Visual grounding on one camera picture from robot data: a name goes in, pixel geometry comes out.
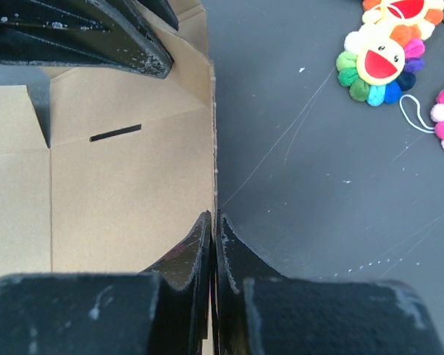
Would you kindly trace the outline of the brown cardboard box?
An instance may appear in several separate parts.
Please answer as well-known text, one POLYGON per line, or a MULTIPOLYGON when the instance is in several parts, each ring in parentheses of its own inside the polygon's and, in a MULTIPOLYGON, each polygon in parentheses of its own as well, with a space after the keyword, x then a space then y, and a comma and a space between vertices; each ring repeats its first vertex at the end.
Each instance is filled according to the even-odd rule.
POLYGON ((0 277, 138 273, 215 210, 215 71, 200 1, 139 10, 165 78, 0 64, 0 277))

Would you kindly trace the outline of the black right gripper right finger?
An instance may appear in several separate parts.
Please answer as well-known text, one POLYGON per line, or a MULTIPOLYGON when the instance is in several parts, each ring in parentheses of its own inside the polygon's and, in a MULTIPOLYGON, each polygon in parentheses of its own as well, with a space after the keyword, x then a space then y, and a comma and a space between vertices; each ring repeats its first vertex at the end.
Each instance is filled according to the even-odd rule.
POLYGON ((215 230, 215 353, 444 354, 430 314, 394 280, 282 275, 235 233, 215 230))

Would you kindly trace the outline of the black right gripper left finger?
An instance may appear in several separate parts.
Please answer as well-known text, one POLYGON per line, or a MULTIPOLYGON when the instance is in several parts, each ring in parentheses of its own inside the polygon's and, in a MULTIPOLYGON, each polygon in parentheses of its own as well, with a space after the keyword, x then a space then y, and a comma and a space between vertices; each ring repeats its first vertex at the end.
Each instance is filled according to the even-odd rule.
POLYGON ((200 354, 212 218, 138 273, 0 277, 0 354, 200 354))

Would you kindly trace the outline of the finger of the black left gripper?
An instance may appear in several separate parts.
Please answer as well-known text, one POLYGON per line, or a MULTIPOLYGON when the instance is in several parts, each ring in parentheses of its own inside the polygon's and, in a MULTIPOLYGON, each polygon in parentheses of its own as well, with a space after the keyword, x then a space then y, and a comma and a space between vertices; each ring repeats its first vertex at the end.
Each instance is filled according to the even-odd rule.
POLYGON ((0 64, 109 67, 165 78, 174 60, 140 6, 178 29, 168 1, 0 0, 0 64))

